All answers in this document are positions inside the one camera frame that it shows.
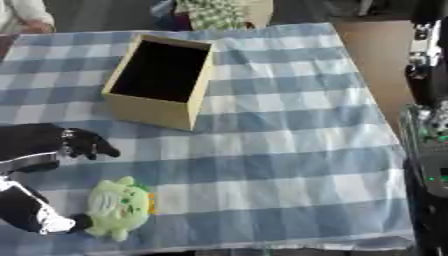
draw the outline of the wooden table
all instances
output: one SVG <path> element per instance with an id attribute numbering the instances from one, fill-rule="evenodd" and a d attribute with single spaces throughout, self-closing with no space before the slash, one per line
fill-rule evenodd
<path id="1" fill-rule="evenodd" d="M 412 39 L 409 21 L 334 24 L 381 111 L 395 132 L 398 114 L 413 99 L 404 77 Z"/>

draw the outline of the open box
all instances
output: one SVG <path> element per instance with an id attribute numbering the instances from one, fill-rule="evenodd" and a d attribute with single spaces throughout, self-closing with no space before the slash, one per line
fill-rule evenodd
<path id="1" fill-rule="evenodd" d="M 191 131 L 212 67 L 211 44 L 138 35 L 102 94 L 119 119 Z"/>

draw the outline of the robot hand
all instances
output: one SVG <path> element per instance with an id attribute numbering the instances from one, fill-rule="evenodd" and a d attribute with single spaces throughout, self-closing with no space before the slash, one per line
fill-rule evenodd
<path id="1" fill-rule="evenodd" d="M 53 124 L 23 124 L 0 127 L 0 219 L 12 226 L 39 234 L 71 233 L 92 225 L 85 214 L 60 216 L 38 192 L 10 179 L 13 172 L 36 172 L 59 166 L 58 155 L 97 154 L 118 157 L 120 152 L 98 134 L 82 129 L 64 129 Z"/>
<path id="2" fill-rule="evenodd" d="M 120 152 L 98 134 L 54 124 L 23 124 L 0 127 L 0 173 L 35 172 L 59 167 L 58 155 L 84 155 L 95 160 L 97 154 L 111 157 Z"/>

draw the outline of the plush toy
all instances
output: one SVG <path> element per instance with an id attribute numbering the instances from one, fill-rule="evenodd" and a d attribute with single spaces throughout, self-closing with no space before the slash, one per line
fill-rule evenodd
<path id="1" fill-rule="evenodd" d="M 143 225 L 153 212 L 152 197 L 129 176 L 117 182 L 101 181 L 89 196 L 87 215 L 93 226 L 86 232 L 93 236 L 110 234 L 118 242 L 126 240 L 128 232 Z"/>

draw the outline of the blue and white tablecloth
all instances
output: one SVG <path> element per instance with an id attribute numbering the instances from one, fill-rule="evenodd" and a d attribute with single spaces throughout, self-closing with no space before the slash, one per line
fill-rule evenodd
<path id="1" fill-rule="evenodd" d="M 146 32 L 216 43 L 194 132 L 109 112 L 100 90 L 135 33 L 21 36 L 0 67 L 0 123 L 90 129 L 121 149 L 18 177 L 61 213 L 84 211 L 98 181 L 132 175 L 157 215 L 123 243 L 3 223 L 1 255 L 409 245 L 404 153 L 331 25 Z"/>

